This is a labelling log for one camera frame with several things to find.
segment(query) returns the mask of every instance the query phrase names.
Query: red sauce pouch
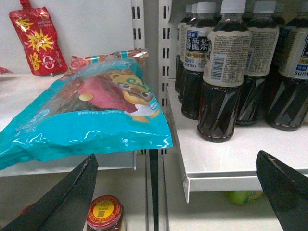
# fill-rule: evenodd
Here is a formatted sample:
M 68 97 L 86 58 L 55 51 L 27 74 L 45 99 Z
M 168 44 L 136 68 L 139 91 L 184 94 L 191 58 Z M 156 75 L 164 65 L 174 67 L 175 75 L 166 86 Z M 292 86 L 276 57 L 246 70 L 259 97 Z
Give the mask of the red sauce pouch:
M 24 46 L 32 74 L 44 76 L 67 70 L 57 44 L 58 34 L 46 9 L 32 8 L 29 0 L 20 0 L 22 10 L 11 11 L 9 17 Z

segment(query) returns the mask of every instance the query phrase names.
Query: green object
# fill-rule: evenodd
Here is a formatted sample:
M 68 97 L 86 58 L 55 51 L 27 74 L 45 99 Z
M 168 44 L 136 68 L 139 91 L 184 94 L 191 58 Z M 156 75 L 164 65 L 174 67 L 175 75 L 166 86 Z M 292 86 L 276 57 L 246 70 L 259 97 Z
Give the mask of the green object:
M 258 199 L 263 191 L 224 191 L 229 200 L 237 205 L 245 205 Z

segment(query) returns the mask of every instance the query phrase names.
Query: plastic bottle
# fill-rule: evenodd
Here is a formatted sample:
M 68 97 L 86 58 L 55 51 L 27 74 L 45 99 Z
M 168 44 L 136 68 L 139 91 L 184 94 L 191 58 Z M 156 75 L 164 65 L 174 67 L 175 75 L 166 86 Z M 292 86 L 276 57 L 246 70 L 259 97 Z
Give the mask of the plastic bottle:
M 242 21 L 244 10 L 245 0 L 224 0 L 222 19 L 207 36 L 211 51 L 205 62 L 197 129 L 208 141 L 228 141 L 234 132 L 251 41 Z
M 214 20 L 218 23 L 222 16 L 221 16 L 221 13 L 220 13 L 220 10 L 221 10 L 221 2 L 216 2 L 216 10 L 215 10 L 215 13 L 214 13 Z
M 300 11 L 305 12 L 288 34 L 265 115 L 269 125 L 284 131 L 298 130 L 308 110 L 308 2 Z
M 298 25 L 298 23 L 303 19 L 303 16 L 306 14 L 306 11 L 308 11 L 307 3 L 302 3 L 298 7 L 296 18 L 292 19 L 285 26 L 280 27 L 275 53 L 269 70 L 270 72 L 266 78 L 265 87 L 263 90 L 263 107 L 265 108 L 265 111 L 269 109 L 269 101 L 266 96 L 270 94 L 275 85 L 276 75 L 278 73 L 279 65 L 282 61 L 282 53 L 284 50 L 285 42 L 291 29 Z
M 236 120 L 239 125 L 251 125 L 257 121 L 266 75 L 279 36 L 279 28 L 272 18 L 275 6 L 275 1 L 255 2 L 254 17 L 247 23 L 252 39 Z
M 198 120 L 199 116 L 203 70 L 210 43 L 207 35 L 217 24 L 213 18 L 215 5 L 215 2 L 199 2 L 198 18 L 187 29 L 184 61 L 186 78 L 181 111 L 189 119 Z
M 194 23 L 195 20 L 197 20 L 198 13 L 197 13 L 197 6 L 198 4 L 193 4 L 192 5 L 192 19 L 184 24 L 182 26 L 182 31 L 181 31 L 181 56 L 180 56 L 180 62 L 177 68 L 177 75 L 179 79 L 179 101 L 183 101 L 183 93 L 184 93 L 184 86 L 185 86 L 185 75 L 183 74 L 184 71 L 184 52 L 185 52 L 185 43 L 186 43 L 186 31 L 188 27 Z
M 178 24 L 178 32 L 177 32 L 177 56 L 176 56 L 176 70 L 178 69 L 178 65 L 180 62 L 180 57 L 181 57 L 181 34 L 182 34 L 182 26 L 189 22 L 192 19 L 192 5 L 187 4 L 185 8 L 185 16 L 184 18 L 180 21 Z M 176 79 L 175 79 L 175 86 L 174 86 L 176 91 L 179 91 L 180 86 L 179 86 L 179 78 L 178 78 L 178 73 L 176 73 Z
M 245 6 L 245 13 L 242 16 L 242 20 L 244 23 L 248 23 L 253 17 L 253 9 L 255 5 L 255 0 L 248 0 L 246 1 L 246 6 Z

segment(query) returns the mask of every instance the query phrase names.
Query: yellow label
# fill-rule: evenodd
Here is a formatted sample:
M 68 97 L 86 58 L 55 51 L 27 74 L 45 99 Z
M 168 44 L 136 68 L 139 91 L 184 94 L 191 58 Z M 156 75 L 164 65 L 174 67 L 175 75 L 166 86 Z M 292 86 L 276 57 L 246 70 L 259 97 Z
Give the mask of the yellow label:
M 93 215 L 98 219 L 105 219 L 113 213 L 114 208 L 115 206 L 111 201 L 103 200 L 93 208 Z
M 300 63 L 300 64 L 308 64 L 308 59 L 300 58 L 300 59 L 299 59 L 299 63 Z
M 204 53 L 189 53 L 189 52 L 186 52 L 185 56 L 191 57 L 191 58 L 200 58 L 200 59 L 204 59 L 205 58 L 205 54 Z

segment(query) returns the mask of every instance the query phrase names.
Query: bottle cap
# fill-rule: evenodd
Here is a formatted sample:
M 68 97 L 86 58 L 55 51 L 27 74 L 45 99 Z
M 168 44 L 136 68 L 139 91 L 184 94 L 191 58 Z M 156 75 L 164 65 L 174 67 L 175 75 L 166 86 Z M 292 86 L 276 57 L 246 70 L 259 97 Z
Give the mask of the bottle cap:
M 197 6 L 197 13 L 215 13 L 215 2 L 199 2 Z
M 308 1 L 300 3 L 297 12 L 308 12 Z
M 94 230 L 106 230 L 114 226 L 122 215 L 120 201 L 111 195 L 96 198 L 89 209 L 87 223 Z
M 275 12 L 282 13 L 283 9 L 284 9 L 284 3 L 277 3 L 276 4 Z
M 198 3 L 192 4 L 192 13 L 197 13 Z
M 191 4 L 187 4 L 187 5 L 186 5 L 185 12 L 186 12 L 186 13 L 192 12 L 192 5 L 191 5 Z
M 245 13 L 246 0 L 224 0 L 220 13 Z
M 274 13 L 276 1 L 256 1 L 253 13 Z

